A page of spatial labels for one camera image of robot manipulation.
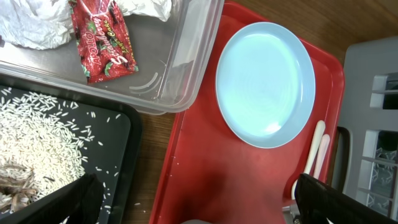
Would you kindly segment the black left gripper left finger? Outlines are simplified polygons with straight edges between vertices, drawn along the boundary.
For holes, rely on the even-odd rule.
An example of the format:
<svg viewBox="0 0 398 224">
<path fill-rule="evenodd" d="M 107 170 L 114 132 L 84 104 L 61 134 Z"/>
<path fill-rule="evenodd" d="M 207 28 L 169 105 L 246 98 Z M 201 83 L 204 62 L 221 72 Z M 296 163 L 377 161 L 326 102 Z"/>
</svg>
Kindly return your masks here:
<svg viewBox="0 0 398 224">
<path fill-rule="evenodd" d="M 31 205 L 1 218 L 1 224 L 95 224 L 104 188 L 96 174 L 84 174 Z"/>
</svg>

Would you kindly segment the white napkin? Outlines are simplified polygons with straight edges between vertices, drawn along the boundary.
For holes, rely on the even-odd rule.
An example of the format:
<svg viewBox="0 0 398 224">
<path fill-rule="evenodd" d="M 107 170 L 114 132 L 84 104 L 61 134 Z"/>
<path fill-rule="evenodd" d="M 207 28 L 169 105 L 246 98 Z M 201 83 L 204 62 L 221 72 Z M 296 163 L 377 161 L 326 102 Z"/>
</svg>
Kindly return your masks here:
<svg viewBox="0 0 398 224">
<path fill-rule="evenodd" d="M 165 22 L 171 0 L 116 0 L 124 16 L 151 16 Z M 1 38 L 31 49 L 54 49 L 71 40 L 73 32 L 67 0 L 1 0 Z"/>
</svg>

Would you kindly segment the light blue plate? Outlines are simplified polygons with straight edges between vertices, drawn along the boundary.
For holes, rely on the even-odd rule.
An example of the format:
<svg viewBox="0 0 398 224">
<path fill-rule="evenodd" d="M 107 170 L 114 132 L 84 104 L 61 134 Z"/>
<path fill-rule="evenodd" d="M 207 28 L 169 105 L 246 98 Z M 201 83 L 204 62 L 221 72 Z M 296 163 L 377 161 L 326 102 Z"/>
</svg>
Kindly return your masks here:
<svg viewBox="0 0 398 224">
<path fill-rule="evenodd" d="M 226 43 L 215 75 L 216 100 L 226 124 L 254 147 L 291 142 L 315 104 L 315 70 L 302 41 L 273 22 L 255 22 Z"/>
</svg>

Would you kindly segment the red strawberry snack wrapper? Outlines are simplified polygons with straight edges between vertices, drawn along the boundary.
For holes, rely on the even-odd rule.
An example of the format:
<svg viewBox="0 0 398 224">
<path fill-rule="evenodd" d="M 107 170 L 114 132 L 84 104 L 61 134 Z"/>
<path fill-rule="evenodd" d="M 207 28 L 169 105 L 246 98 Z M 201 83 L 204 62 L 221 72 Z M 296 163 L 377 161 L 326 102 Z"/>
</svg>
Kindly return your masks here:
<svg viewBox="0 0 398 224">
<path fill-rule="evenodd" d="M 115 0 L 69 0 L 68 5 L 88 84 L 139 71 L 128 28 Z"/>
</svg>

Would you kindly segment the brown food scraps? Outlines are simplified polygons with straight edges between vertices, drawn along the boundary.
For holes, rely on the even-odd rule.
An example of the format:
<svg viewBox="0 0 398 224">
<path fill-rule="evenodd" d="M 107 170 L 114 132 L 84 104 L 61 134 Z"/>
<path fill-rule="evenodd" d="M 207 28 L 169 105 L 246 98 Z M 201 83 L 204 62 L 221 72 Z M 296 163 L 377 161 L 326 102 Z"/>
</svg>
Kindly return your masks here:
<svg viewBox="0 0 398 224">
<path fill-rule="evenodd" d="M 1 213 L 17 212 L 28 206 L 37 195 L 31 183 L 32 176 L 21 180 L 1 177 Z"/>
</svg>

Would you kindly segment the pink plastic fork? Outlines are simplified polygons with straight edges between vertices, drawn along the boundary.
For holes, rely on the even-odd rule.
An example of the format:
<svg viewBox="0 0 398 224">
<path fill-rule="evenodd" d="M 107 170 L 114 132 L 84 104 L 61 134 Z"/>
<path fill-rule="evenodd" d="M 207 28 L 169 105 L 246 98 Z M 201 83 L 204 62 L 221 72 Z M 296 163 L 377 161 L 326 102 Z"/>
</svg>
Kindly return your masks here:
<svg viewBox="0 0 398 224">
<path fill-rule="evenodd" d="M 318 148 L 317 159 L 313 173 L 313 176 L 316 179 L 319 179 L 329 143 L 330 143 L 330 135 L 324 134 L 321 138 L 320 145 Z"/>
</svg>

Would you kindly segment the white plastic spoon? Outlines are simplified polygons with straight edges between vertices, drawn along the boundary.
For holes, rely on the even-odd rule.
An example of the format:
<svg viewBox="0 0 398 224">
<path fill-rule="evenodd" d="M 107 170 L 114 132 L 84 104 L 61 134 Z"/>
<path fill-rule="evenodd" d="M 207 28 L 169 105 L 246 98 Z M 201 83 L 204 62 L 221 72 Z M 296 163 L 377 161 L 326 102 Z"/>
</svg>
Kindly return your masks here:
<svg viewBox="0 0 398 224">
<path fill-rule="evenodd" d="M 325 128 L 326 128 L 325 122 L 322 120 L 319 120 L 317 122 L 315 131 L 313 134 L 312 142 L 310 145 L 310 151 L 309 151 L 307 162 L 306 162 L 304 172 L 303 172 L 304 174 L 309 174 L 312 169 L 313 164 L 316 164 L 318 148 L 320 145 L 321 138 L 325 134 L 324 133 Z"/>
</svg>

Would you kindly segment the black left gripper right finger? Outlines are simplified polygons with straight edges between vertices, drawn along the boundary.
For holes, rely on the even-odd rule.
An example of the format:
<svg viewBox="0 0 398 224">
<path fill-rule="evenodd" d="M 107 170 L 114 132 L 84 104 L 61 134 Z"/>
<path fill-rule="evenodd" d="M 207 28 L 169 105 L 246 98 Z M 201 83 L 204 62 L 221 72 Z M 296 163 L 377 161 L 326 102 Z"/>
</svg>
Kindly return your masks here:
<svg viewBox="0 0 398 224">
<path fill-rule="evenodd" d="M 308 174 L 300 174 L 295 200 L 302 224 L 397 224 Z"/>
</svg>

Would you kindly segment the white rice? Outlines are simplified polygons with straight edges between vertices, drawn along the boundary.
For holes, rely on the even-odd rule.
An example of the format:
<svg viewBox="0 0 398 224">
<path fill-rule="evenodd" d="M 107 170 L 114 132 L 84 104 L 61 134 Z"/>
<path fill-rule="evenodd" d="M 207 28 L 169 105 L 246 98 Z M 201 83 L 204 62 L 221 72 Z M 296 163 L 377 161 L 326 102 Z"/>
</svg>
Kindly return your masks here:
<svg viewBox="0 0 398 224">
<path fill-rule="evenodd" d="M 77 136 L 75 123 L 61 122 L 51 112 L 59 104 L 55 96 L 30 92 L 6 99 L 8 93 L 1 89 L 1 177 L 32 176 L 32 204 L 87 173 L 81 149 L 91 132 L 86 127 Z"/>
</svg>

